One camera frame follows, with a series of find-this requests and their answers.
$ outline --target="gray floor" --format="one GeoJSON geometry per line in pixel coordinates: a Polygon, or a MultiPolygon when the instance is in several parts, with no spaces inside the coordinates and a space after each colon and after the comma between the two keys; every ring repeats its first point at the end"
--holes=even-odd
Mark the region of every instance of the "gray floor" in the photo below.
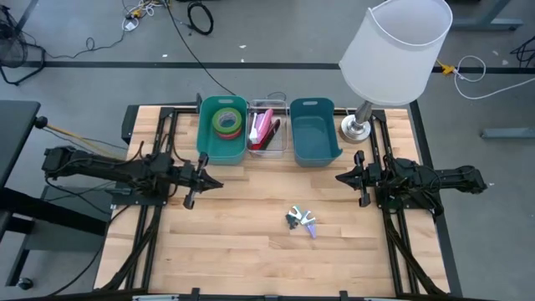
{"type": "MultiPolygon", "coordinates": [[[[135,3],[125,0],[127,4],[135,3]]],[[[475,15],[492,0],[474,5],[456,5],[456,16],[475,15]]],[[[216,19],[213,35],[186,35],[198,57],[207,62],[337,63],[347,47],[367,7],[380,0],[246,1],[206,2],[216,19]]],[[[16,19],[29,0],[1,1],[12,7],[16,19]]],[[[173,11],[186,19],[185,4],[173,11]]],[[[73,54],[84,48],[92,36],[97,46],[114,42],[120,36],[120,0],[77,1],[40,0],[24,30],[52,54],[73,54]]],[[[532,37],[535,2],[512,1],[505,18],[523,18],[526,25],[516,32],[451,32],[444,44],[441,60],[456,64],[467,54],[484,59],[489,66],[508,67],[517,62],[508,52],[532,37]]],[[[125,41],[113,49],[84,54],[77,61],[191,62],[176,36],[169,16],[156,10],[142,20],[125,41]]],[[[10,76],[27,72],[10,70],[10,76]]],[[[247,99],[263,98],[283,91],[288,99],[325,96],[340,106],[356,106],[358,99],[345,84],[339,71],[325,70],[240,70],[217,69],[211,73],[226,87],[247,99]]],[[[488,75],[480,84],[462,85],[470,95],[492,92],[497,87],[528,79],[524,75],[488,75]]],[[[533,87],[526,85],[480,101],[463,99],[452,78],[431,76],[420,97],[420,110],[435,168],[470,164],[481,169],[489,190],[480,196],[454,191],[442,193],[446,220],[465,296],[498,300],[531,300],[535,278],[535,203],[531,180],[535,177],[535,141],[482,140],[486,127],[534,126],[533,87]]],[[[20,87],[0,83],[3,99],[37,100],[40,114],[50,123],[108,142],[120,144],[120,124],[130,104],[192,101],[203,96],[225,94],[199,69],[76,69],[50,68],[20,87]]],[[[48,133],[35,130],[23,149],[9,179],[11,188],[39,196],[43,189],[40,166],[46,147],[64,144],[48,133]]],[[[99,181],[70,177],[60,183],[92,186],[99,181]]],[[[10,256],[21,237],[5,237],[0,245],[0,277],[7,276],[10,256]]],[[[23,275],[37,279],[35,289],[0,288],[0,298],[39,296],[54,291],[77,274],[92,253],[37,252],[30,256],[23,275]],[[52,283],[39,279],[57,279],[52,283]]],[[[88,291],[93,283],[93,266],[69,291],[88,291]]]]}

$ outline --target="white cable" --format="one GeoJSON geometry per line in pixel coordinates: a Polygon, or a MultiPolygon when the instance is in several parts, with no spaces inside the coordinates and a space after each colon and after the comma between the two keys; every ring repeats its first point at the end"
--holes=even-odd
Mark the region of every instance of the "white cable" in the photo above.
{"type": "Polygon", "coordinates": [[[490,97],[490,96],[493,96],[495,94],[498,94],[498,93],[501,93],[501,92],[504,92],[504,91],[507,91],[509,89],[514,89],[516,87],[520,87],[522,85],[525,85],[527,83],[531,83],[535,80],[535,78],[532,78],[532,79],[528,79],[524,82],[521,82],[520,84],[515,84],[515,85],[512,85],[510,87],[506,87],[506,88],[503,88],[503,89],[499,89],[498,91],[495,91],[495,92],[492,92],[490,94],[487,94],[487,95],[483,95],[483,96],[477,96],[477,97],[471,97],[471,96],[467,96],[467,95],[464,95],[462,92],[461,92],[461,89],[459,89],[459,85],[457,84],[457,78],[459,79],[462,79],[462,80],[465,80],[467,82],[470,82],[470,83],[477,83],[478,81],[481,81],[484,77],[485,77],[485,74],[487,73],[487,66],[485,65],[485,62],[483,62],[482,59],[478,58],[477,56],[474,56],[474,55],[467,55],[466,57],[462,58],[460,61],[459,61],[459,64],[457,65],[457,68],[453,71],[453,73],[455,74],[455,78],[453,79],[454,82],[455,82],[455,87],[457,88],[457,92],[459,92],[459,94],[466,98],[466,99],[471,99],[471,100],[479,100],[479,99],[485,99],[487,97],[490,97]],[[462,62],[465,60],[465,59],[475,59],[477,61],[479,61],[482,65],[483,65],[483,74],[481,75],[481,77],[477,78],[477,79],[468,79],[466,76],[462,75],[461,74],[461,64],[462,62]]]}
{"type": "MultiPolygon", "coordinates": [[[[148,0],[147,2],[143,1],[143,0],[140,0],[138,5],[131,8],[128,13],[126,14],[126,16],[130,16],[132,14],[132,12],[140,9],[141,11],[145,12],[147,15],[149,15],[150,17],[154,16],[154,8],[157,8],[157,7],[161,7],[163,5],[161,4],[155,4],[153,0],[148,0]]],[[[134,29],[136,29],[138,26],[140,25],[140,20],[138,18],[132,18],[132,19],[127,19],[126,17],[123,18],[123,23],[121,25],[122,29],[126,32],[131,32],[133,31],[134,29]],[[127,28],[127,21],[129,23],[132,23],[132,25],[134,26],[133,28],[130,27],[130,28],[127,28]]]]}

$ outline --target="green tape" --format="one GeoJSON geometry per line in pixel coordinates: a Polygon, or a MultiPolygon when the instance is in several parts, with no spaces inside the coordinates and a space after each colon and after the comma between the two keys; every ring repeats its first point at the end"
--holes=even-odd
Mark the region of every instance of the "green tape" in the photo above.
{"type": "Polygon", "coordinates": [[[211,124],[218,133],[234,134],[242,126],[242,115],[236,109],[223,108],[214,114],[211,124]]]}

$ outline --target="wooden table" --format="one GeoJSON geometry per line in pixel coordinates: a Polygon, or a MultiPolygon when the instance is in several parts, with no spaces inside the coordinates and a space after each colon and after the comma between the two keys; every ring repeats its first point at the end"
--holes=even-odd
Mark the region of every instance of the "wooden table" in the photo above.
{"type": "MultiPolygon", "coordinates": [[[[141,106],[128,155],[141,141],[150,153],[159,106],[141,106]]],[[[386,110],[395,156],[418,161],[406,110],[386,110]]],[[[197,115],[180,115],[176,148],[196,160],[197,115]]],[[[343,116],[335,116],[339,126],[343,116]]],[[[222,189],[196,196],[195,208],[182,206],[179,189],[164,208],[150,279],[150,293],[338,296],[395,296],[381,210],[359,207],[359,192],[334,179],[354,167],[353,155],[368,141],[351,145],[339,137],[344,153],[325,168],[305,169],[293,159],[293,145],[282,159],[249,154],[240,166],[208,166],[222,189]],[[290,231],[285,215],[293,205],[312,211],[318,237],[304,227],[290,231]]],[[[375,196],[371,192],[372,202],[375,196]]],[[[130,254],[139,207],[131,207],[110,226],[95,282],[107,283],[130,254]]],[[[436,285],[449,291],[432,216],[406,210],[412,252],[436,285]]],[[[405,263],[398,253],[403,284],[409,292],[405,263]]],[[[140,257],[140,267],[145,256],[140,257]]],[[[142,268],[137,270],[139,287],[142,268]]]]}

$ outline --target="tape roll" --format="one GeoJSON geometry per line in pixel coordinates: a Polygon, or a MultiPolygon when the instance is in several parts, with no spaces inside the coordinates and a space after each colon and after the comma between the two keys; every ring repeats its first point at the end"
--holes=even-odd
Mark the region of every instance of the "tape roll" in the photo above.
{"type": "Polygon", "coordinates": [[[242,128],[237,129],[236,133],[234,134],[222,134],[219,132],[216,132],[219,138],[223,140],[232,140],[234,138],[237,138],[242,133],[242,128]]]}
{"type": "Polygon", "coordinates": [[[232,135],[242,129],[242,115],[236,109],[223,108],[214,114],[211,124],[217,133],[232,135]]]}

